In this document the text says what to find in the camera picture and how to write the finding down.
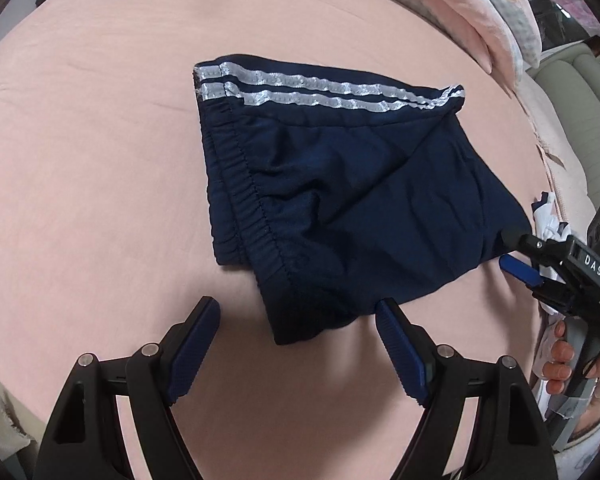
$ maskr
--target white and navy garment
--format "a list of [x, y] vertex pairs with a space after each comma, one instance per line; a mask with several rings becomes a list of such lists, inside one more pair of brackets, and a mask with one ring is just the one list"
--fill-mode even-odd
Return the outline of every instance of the white and navy garment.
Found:
[[256, 275], [275, 341], [429, 294], [530, 232], [475, 153], [461, 86], [233, 55], [194, 69], [214, 253]]

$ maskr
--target blue gripper pad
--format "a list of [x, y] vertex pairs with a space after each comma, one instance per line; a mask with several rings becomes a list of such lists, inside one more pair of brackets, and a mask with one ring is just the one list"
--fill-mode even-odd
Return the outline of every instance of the blue gripper pad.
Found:
[[429, 397], [425, 364], [386, 300], [376, 304], [376, 328], [394, 364], [404, 392], [423, 405]]
[[216, 300], [211, 300], [203, 306], [202, 313], [173, 359], [166, 392], [169, 404], [189, 392], [219, 326], [220, 305]]
[[542, 282], [544, 282], [544, 277], [537, 270], [510, 254], [503, 254], [499, 261], [500, 269], [508, 272], [527, 286], [535, 287], [542, 285]]

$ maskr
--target white stripe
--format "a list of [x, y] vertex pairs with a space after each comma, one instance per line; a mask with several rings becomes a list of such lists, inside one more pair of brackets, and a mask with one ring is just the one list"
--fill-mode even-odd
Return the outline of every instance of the white stripe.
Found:
[[237, 97], [244, 100], [247, 106], [260, 106], [263, 103], [272, 101], [274, 103], [304, 106], [327, 106], [329, 108], [346, 108], [347, 110], [368, 110], [369, 112], [388, 112], [399, 110], [405, 106], [420, 108], [424, 110], [433, 110], [433, 108], [444, 106], [449, 99], [454, 97], [464, 97], [464, 90], [458, 87], [449, 87], [442, 92], [442, 95], [435, 99], [435, 103], [418, 104], [408, 101], [380, 101], [370, 102], [359, 99], [343, 99], [341, 97], [327, 97], [322, 94], [303, 94], [300, 92], [271, 92], [262, 90], [260, 92], [242, 92], [234, 83], [229, 81], [225, 83], [203, 83], [197, 92], [203, 101], [209, 99], [218, 99], [222, 97]]
[[287, 75], [280, 72], [263, 72], [262, 70], [248, 70], [231, 61], [224, 61], [219, 65], [196, 66], [194, 67], [196, 76], [200, 81], [205, 79], [216, 79], [227, 75], [234, 76], [241, 83], [249, 85], [268, 85], [268, 86], [287, 86], [289, 88], [304, 88], [306, 90], [318, 90], [321, 92], [331, 92], [332, 94], [343, 95], [383, 95], [411, 101], [423, 105], [436, 104], [437, 100], [427, 99], [404, 88], [395, 86], [376, 84], [353, 84], [339, 83], [320, 79], [318, 77], [306, 77], [303, 75]]

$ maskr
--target mattress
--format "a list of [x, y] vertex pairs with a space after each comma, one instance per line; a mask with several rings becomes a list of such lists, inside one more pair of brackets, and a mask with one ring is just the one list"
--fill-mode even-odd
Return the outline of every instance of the mattress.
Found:
[[[191, 71], [231, 52], [462, 84], [468, 139], [530, 220], [548, 190], [519, 103], [391, 0], [47, 0], [0, 42], [0, 381], [45, 421], [80, 354], [130, 355], [213, 296], [218, 336], [173, 408], [201, 473], [390, 478], [422, 411], [374, 320], [278, 347], [253, 273], [215, 262]], [[437, 343], [530, 370], [538, 306], [497, 262], [402, 307]]]

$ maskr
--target metal pin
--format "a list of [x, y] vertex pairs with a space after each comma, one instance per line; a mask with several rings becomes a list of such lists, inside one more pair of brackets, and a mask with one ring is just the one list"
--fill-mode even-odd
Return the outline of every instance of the metal pin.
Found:
[[438, 345], [438, 355], [440, 357], [452, 357], [456, 351], [449, 345]]
[[518, 366], [518, 362], [513, 357], [511, 357], [510, 355], [505, 355], [502, 358], [502, 365], [505, 368], [512, 369], [512, 368], [515, 368], [516, 366]]
[[151, 357], [152, 355], [156, 355], [160, 347], [156, 343], [147, 343], [142, 347], [142, 355], [146, 355], [147, 357]]
[[93, 363], [93, 354], [82, 354], [78, 357], [78, 364], [80, 366], [89, 366]]

